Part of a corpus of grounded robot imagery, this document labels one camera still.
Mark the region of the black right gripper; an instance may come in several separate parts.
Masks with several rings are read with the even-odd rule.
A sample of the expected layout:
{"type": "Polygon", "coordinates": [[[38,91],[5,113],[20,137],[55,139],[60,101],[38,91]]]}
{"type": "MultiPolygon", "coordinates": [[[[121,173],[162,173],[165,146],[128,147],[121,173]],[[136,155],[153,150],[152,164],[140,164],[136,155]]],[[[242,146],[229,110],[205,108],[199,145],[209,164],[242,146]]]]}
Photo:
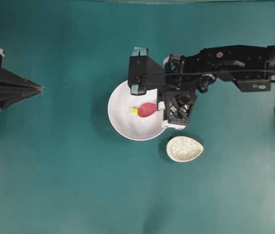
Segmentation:
{"type": "Polygon", "coordinates": [[[159,74],[172,74],[168,79],[177,89],[206,93],[208,87],[215,83],[212,74],[201,74],[200,54],[186,57],[184,55],[170,54],[163,61],[164,68],[156,63],[150,56],[147,48],[135,47],[129,58],[128,86],[130,94],[142,96],[148,90],[166,86],[165,76],[159,74]]]}

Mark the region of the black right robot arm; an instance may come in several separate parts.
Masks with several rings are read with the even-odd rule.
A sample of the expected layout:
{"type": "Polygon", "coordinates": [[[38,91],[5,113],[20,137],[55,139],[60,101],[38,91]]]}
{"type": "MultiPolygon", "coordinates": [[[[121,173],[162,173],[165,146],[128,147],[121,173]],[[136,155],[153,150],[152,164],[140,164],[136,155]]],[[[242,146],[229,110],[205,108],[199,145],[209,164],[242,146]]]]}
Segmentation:
{"type": "Polygon", "coordinates": [[[169,55],[160,66],[148,54],[129,60],[132,95],[148,90],[206,93],[216,80],[232,82],[241,92],[267,92],[275,83],[275,46],[234,45],[202,49],[193,56],[169,55]]]}

